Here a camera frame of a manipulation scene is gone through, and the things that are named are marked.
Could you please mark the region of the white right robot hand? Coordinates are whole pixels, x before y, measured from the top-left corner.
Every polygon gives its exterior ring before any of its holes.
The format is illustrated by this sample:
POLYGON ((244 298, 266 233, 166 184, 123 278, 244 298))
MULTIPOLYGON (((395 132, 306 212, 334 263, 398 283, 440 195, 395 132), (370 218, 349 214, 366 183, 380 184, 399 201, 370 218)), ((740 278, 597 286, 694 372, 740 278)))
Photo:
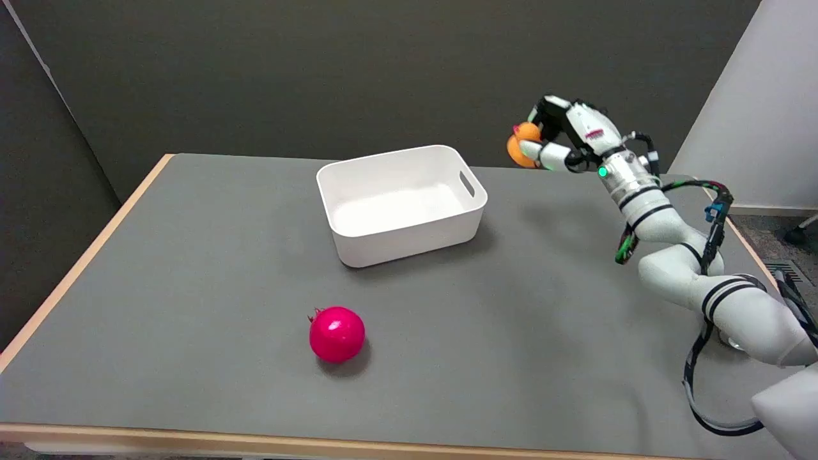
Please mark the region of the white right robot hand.
POLYGON ((606 114, 581 100, 544 95, 528 120, 514 126, 509 154, 525 168, 581 174, 625 151, 625 140, 606 114))

